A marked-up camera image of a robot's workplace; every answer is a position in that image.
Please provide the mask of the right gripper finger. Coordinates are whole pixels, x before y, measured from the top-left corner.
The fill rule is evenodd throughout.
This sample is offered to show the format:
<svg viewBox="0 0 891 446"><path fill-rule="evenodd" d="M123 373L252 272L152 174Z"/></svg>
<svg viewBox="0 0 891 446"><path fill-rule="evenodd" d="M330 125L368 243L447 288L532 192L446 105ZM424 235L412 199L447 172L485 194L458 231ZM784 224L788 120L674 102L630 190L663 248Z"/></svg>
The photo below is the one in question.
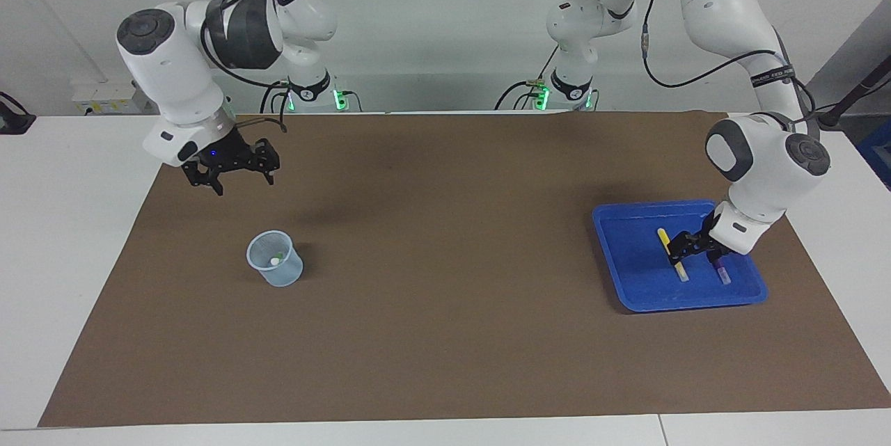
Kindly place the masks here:
<svg viewBox="0 0 891 446"><path fill-rule="evenodd" d="M182 172L192 186L207 186L218 196L223 195L223 186L219 181L219 170L209 168L202 171L198 164L183 164Z"/></svg>
<svg viewBox="0 0 891 446"><path fill-rule="evenodd" d="M251 170L261 173L268 185L274 185L274 173L281 167L276 148L269 141L257 141L251 153Z"/></svg>

